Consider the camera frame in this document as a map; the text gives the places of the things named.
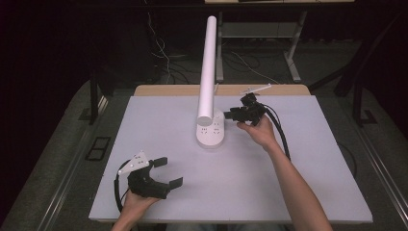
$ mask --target wooden edge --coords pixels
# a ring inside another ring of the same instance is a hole
[[[266,85],[218,85],[216,95],[240,95],[248,88],[257,89]],[[198,95],[199,85],[140,85],[135,96],[184,96]],[[304,85],[272,85],[272,87],[256,91],[260,95],[311,95]]]

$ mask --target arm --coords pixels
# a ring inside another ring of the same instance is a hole
[[[267,116],[263,115],[257,126],[242,122],[237,125],[260,144],[271,158],[295,229],[332,230],[319,200],[276,141]]]
[[[158,198],[142,197],[132,192],[126,193],[125,204],[119,219],[114,224],[112,231],[128,231],[136,225],[136,222],[144,215],[144,212],[157,202]]]

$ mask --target white table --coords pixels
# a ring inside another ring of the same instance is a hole
[[[242,105],[241,97],[218,95],[215,106],[228,111]],[[372,222],[370,209],[317,99],[311,95],[257,97],[278,113],[293,164],[319,198],[329,220]],[[152,178],[167,183],[183,176],[184,185],[171,191],[166,200],[154,204],[141,222],[291,222],[272,162],[258,144],[236,127],[235,121],[225,121],[221,147],[203,149],[198,145],[197,102],[195,95],[131,98],[90,219],[115,221],[118,218],[114,197],[117,169],[143,150],[151,160],[168,157],[166,166],[151,170]],[[126,184],[126,176],[120,177],[121,193],[125,192]]]

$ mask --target black strap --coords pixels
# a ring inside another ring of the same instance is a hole
[[[125,163],[123,163],[119,170],[116,173],[116,179],[114,180],[114,188],[115,188],[115,201],[116,201],[116,206],[117,209],[119,210],[119,212],[122,212],[123,209],[123,205],[122,205],[122,201],[120,199],[120,193],[119,193],[119,171],[126,166],[126,164],[128,164],[130,162],[130,160],[127,160]]]

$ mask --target white pipe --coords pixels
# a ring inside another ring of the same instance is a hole
[[[217,19],[214,16],[209,16],[201,69],[200,97],[198,99],[197,124],[200,126],[210,126],[213,123],[216,44]]]

